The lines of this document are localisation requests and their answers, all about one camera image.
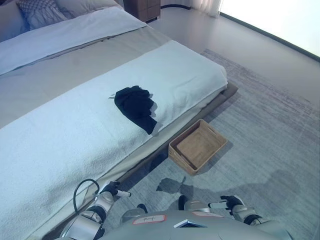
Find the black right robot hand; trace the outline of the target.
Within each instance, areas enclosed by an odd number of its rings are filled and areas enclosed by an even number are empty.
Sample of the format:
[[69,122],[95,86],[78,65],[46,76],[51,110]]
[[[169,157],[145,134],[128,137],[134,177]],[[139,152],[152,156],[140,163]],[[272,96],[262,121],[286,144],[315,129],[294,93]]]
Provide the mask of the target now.
[[236,195],[222,195],[219,202],[210,202],[208,207],[210,209],[225,209],[229,214],[233,215],[233,207],[237,205],[244,205],[243,201]]

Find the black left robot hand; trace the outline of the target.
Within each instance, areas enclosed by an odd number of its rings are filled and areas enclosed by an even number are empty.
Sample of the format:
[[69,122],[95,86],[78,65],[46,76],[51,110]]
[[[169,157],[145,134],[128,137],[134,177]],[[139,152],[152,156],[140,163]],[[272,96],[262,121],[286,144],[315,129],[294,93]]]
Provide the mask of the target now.
[[129,198],[131,197],[131,193],[128,191],[123,191],[119,189],[120,182],[119,181],[110,181],[101,191],[100,194],[104,192],[111,193],[113,197],[126,197]]

